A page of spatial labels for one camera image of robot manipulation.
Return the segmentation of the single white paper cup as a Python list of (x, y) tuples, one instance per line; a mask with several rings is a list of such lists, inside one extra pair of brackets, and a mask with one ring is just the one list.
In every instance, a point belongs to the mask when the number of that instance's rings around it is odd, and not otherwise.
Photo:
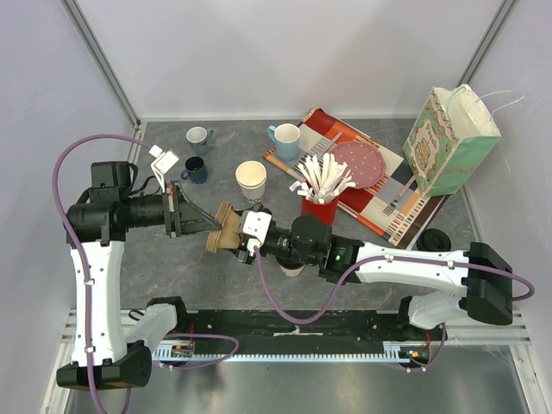
[(286, 260), (279, 261), (279, 266), (287, 277), (297, 277), (304, 269), (302, 264)]

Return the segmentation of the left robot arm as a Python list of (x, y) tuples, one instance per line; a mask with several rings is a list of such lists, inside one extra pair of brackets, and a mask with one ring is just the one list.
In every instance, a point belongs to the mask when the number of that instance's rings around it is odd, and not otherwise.
[(92, 164), (91, 186), (67, 212), (87, 261), (71, 248), (77, 333), (70, 362), (56, 373), (60, 387), (86, 391), (90, 375), (99, 390), (144, 387), (160, 342), (188, 332), (190, 320), (178, 296), (150, 300), (136, 326), (123, 331), (120, 274), (126, 235), (133, 228), (164, 226), (169, 236), (180, 237), (221, 226), (190, 201), (176, 181), (168, 183), (163, 194), (136, 196), (137, 172), (127, 161)]

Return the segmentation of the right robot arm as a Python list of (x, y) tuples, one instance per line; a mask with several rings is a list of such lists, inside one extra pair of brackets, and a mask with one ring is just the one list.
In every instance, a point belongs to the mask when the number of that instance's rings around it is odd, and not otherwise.
[(254, 210), (239, 213), (238, 233), (247, 263), (271, 255), (286, 269), (315, 267), (335, 285), (387, 282), (429, 288), (429, 294), (401, 302), (394, 325), (404, 339), (463, 317), (496, 326), (512, 323), (511, 266), (482, 242), (471, 243), (467, 251), (386, 248), (334, 235), (313, 215), (299, 216), (290, 229), (282, 229), (271, 214)]

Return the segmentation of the cardboard cup carrier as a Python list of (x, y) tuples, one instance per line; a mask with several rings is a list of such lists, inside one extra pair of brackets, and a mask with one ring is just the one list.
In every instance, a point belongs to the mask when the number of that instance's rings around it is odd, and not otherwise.
[(220, 249), (238, 249), (242, 240), (239, 230), (242, 218), (235, 212), (234, 206), (223, 202), (215, 219), (221, 228), (209, 233), (205, 249), (212, 253)]

